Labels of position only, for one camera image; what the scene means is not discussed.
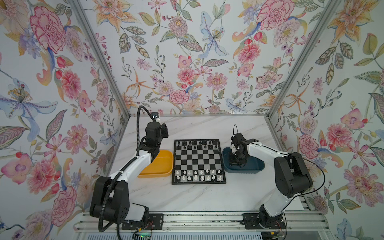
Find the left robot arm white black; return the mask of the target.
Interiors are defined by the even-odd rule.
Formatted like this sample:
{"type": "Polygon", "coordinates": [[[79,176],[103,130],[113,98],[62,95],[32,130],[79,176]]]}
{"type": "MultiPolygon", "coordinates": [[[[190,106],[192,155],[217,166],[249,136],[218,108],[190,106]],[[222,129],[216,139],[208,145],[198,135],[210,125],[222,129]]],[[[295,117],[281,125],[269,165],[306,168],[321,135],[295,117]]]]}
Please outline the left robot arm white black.
{"type": "Polygon", "coordinates": [[[148,123],[146,136],[139,141],[139,152],[119,171],[109,177],[99,177],[95,183],[90,206],[90,215],[99,220],[99,231],[112,224],[139,222],[149,219],[148,207],[131,203],[129,185],[148,167],[160,152],[161,142],[169,137],[165,123],[148,123]]]}

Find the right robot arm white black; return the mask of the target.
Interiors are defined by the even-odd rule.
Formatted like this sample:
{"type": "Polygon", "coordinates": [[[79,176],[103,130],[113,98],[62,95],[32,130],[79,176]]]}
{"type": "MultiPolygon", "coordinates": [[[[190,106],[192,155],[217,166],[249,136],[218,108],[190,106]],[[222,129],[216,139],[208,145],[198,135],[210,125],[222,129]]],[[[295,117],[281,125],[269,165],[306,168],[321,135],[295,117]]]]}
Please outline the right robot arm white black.
{"type": "Polygon", "coordinates": [[[270,148],[256,139],[246,140],[241,133],[231,137],[229,164],[244,167],[250,157],[274,168],[277,190],[260,207],[258,218],[275,220],[281,217],[293,199],[313,186],[305,161],[299,153],[286,153],[270,148]]]}

